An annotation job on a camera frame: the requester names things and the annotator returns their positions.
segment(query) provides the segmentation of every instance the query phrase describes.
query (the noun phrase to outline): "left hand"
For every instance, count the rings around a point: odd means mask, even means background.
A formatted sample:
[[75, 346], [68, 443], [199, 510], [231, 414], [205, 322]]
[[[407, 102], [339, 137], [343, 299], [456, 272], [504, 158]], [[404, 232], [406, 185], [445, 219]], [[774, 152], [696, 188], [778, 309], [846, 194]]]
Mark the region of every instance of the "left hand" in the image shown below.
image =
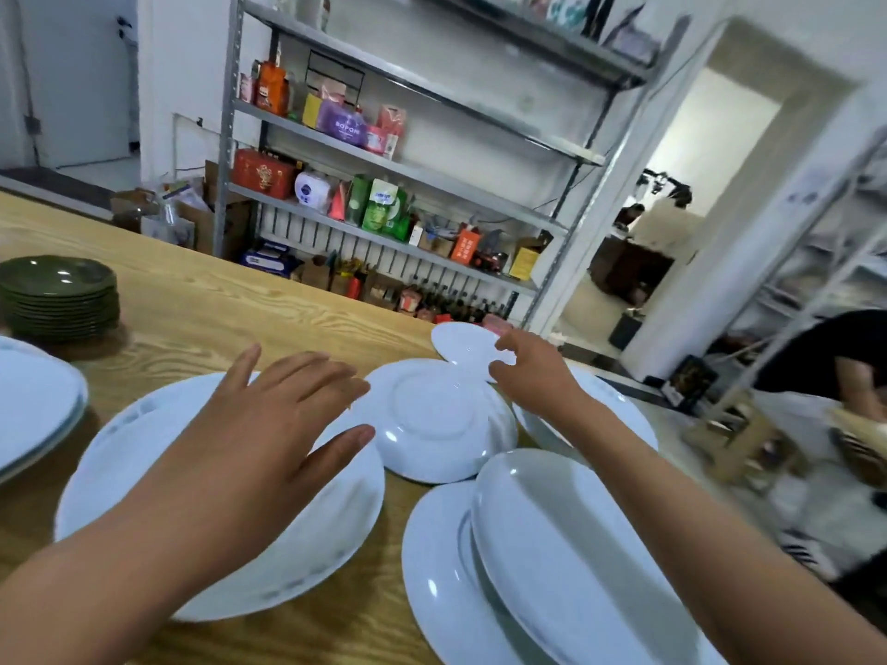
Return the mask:
[[348, 364], [301, 353], [250, 384], [260, 353], [256, 345], [238, 357], [182, 435], [97, 521], [138, 523], [149, 533], [139, 543], [146, 563], [191, 593], [265, 550], [375, 434], [361, 424], [309, 455], [369, 383]]

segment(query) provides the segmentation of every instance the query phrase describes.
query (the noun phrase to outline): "red box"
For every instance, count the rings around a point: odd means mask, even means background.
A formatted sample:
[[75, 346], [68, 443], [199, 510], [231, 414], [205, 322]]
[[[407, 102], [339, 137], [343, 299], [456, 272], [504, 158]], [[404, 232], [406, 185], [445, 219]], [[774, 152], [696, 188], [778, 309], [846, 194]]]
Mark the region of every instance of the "red box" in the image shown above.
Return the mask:
[[260, 151], [238, 149], [231, 180], [247, 189], [285, 200], [294, 193], [295, 172], [295, 166]]
[[456, 246], [452, 248], [450, 259], [468, 266], [479, 242], [481, 242], [480, 233], [474, 233], [468, 229], [462, 230], [459, 234], [459, 240], [456, 241]]

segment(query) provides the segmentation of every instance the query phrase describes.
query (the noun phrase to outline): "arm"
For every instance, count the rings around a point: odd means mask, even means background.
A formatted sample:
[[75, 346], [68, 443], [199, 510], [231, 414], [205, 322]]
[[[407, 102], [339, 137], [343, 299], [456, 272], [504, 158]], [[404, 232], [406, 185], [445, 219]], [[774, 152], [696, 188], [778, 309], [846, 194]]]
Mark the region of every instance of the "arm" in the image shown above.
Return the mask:
[[258, 358], [258, 346], [238, 358], [122, 502], [0, 587], [4, 663], [123, 663], [188, 599], [267, 548], [375, 435], [363, 424], [309, 455], [369, 385], [319, 353], [276, 362], [250, 384]]
[[881, 399], [875, 391], [875, 369], [847, 357], [835, 359], [841, 401], [851, 413], [874, 422], [887, 422]]
[[870, 665], [887, 639], [585, 394], [557, 350], [513, 331], [490, 373], [588, 459], [706, 637], [732, 665]]

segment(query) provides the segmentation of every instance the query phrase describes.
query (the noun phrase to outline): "hand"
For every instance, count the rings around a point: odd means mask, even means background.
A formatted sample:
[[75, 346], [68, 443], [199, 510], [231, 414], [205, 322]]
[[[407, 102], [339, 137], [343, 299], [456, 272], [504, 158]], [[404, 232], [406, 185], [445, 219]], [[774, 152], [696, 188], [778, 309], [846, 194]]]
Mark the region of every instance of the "hand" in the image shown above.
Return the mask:
[[265, 550], [375, 435], [361, 424], [309, 455], [317, 437], [369, 383], [345, 363], [301, 353], [250, 384], [260, 346], [244, 352], [203, 410], [107, 514], [138, 523], [146, 565], [189, 593]]
[[514, 329], [498, 340], [496, 348], [517, 355], [515, 366], [490, 364], [490, 375], [521, 408], [550, 419], [584, 396], [557, 348], [536, 334]]

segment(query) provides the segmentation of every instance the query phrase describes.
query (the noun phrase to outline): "dark green plate stack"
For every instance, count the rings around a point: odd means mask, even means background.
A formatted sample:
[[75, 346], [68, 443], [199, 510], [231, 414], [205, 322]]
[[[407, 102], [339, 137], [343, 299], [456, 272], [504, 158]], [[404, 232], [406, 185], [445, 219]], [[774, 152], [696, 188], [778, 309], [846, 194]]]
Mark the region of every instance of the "dark green plate stack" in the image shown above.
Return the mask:
[[120, 322], [117, 277], [89, 259], [9, 259], [0, 263], [0, 313], [22, 337], [55, 343], [95, 338]]

